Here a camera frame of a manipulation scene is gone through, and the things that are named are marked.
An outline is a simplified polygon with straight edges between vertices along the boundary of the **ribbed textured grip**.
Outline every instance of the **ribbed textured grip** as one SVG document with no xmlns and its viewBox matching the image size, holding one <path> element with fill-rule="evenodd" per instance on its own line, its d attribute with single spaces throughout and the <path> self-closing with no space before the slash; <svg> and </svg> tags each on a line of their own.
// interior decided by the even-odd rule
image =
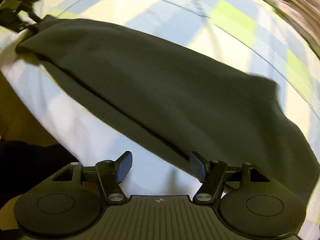
<svg viewBox="0 0 320 240">
<path fill-rule="evenodd" d="M 189 165 L 193 171 L 193 174 L 196 175 L 199 181 L 201 183 L 204 182 L 206 178 L 204 164 L 193 153 L 190 153 Z"/>
<path fill-rule="evenodd" d="M 21 240 L 33 238 L 24 236 Z M 183 196 L 132 196 L 109 207 L 87 231 L 69 240 L 248 240 L 226 228 L 210 207 Z M 287 240 L 298 240 L 291 236 Z"/>
</svg>

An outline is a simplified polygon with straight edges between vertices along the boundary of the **checkered blanket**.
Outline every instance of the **checkered blanket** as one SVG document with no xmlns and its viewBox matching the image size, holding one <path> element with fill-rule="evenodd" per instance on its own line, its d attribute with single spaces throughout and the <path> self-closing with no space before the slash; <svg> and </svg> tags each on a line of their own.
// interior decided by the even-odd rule
<svg viewBox="0 0 320 240">
<path fill-rule="evenodd" d="M 320 61 L 295 29 L 262 0 L 41 0 L 35 9 L 40 17 L 51 14 L 123 25 L 188 47 L 243 72 L 275 80 L 284 114 L 298 125 L 320 161 Z M 128 183 L 136 182 L 134 187 L 140 191 L 132 186 L 127 193 L 172 194 L 153 186 L 165 184 L 172 172 L 179 182 L 179 194 L 196 192 L 199 184 L 186 182 L 193 178 L 148 155 L 145 149 L 102 123 L 65 94 L 43 66 L 35 68 L 36 64 L 16 60 L 14 46 L 11 50 L 8 46 L 20 36 L 0 29 L 0 50 L 6 48 L 0 56 L 1 70 L 33 115 L 83 164 L 94 165 L 134 149 L 145 153 L 144 159 L 137 155 L 135 160 L 148 165 L 156 162 L 161 169 L 151 167 L 154 176 L 146 178 L 148 171 L 141 173 L 133 167 Z M 157 169 L 162 179 L 156 177 Z M 142 178 L 150 186 L 149 191 L 138 185 Z M 300 232 L 308 240 L 319 236 L 315 225 L 320 223 L 320 185 L 316 189 Z"/>
</svg>

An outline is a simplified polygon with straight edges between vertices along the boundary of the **plaid bedsheet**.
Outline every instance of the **plaid bedsheet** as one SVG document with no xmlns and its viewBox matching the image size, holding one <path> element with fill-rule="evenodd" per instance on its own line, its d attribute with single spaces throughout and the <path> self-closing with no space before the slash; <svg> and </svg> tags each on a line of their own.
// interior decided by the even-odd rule
<svg viewBox="0 0 320 240">
<path fill-rule="evenodd" d="M 295 29 L 262 0 L 42 0 L 35 9 L 40 17 L 51 14 L 123 25 L 275 80 L 283 112 L 298 125 L 320 161 L 320 61 Z M 16 37 L 1 28 L 0 49 Z M 16 90 L 22 89 L 22 81 L 19 85 L 19 79 L 14 82 L 9 72 L 4 74 Z M 44 120 L 44 113 L 34 115 Z M 318 195 L 314 197 L 320 203 Z M 315 214 L 320 214 L 320 207 L 312 205 L 309 220 L 319 225 Z"/>
</svg>

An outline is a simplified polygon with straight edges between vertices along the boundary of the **black cloth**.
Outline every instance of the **black cloth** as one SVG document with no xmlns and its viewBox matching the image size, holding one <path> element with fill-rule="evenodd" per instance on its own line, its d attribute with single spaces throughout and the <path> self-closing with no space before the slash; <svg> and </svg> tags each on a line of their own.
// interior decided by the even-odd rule
<svg viewBox="0 0 320 240">
<path fill-rule="evenodd" d="M 274 81 L 111 23 L 46 17 L 33 27 L 16 51 L 35 53 L 111 127 L 189 173 L 191 151 L 229 166 L 252 162 L 308 203 L 320 165 L 282 113 Z"/>
<path fill-rule="evenodd" d="M 78 160 L 60 144 L 42 147 L 0 142 L 0 208 L 71 162 Z"/>
<path fill-rule="evenodd" d="M 19 240 L 22 239 L 23 234 L 19 229 L 9 229 L 9 230 L 1 230 L 0 229 L 0 239 L 5 240 Z"/>
</svg>

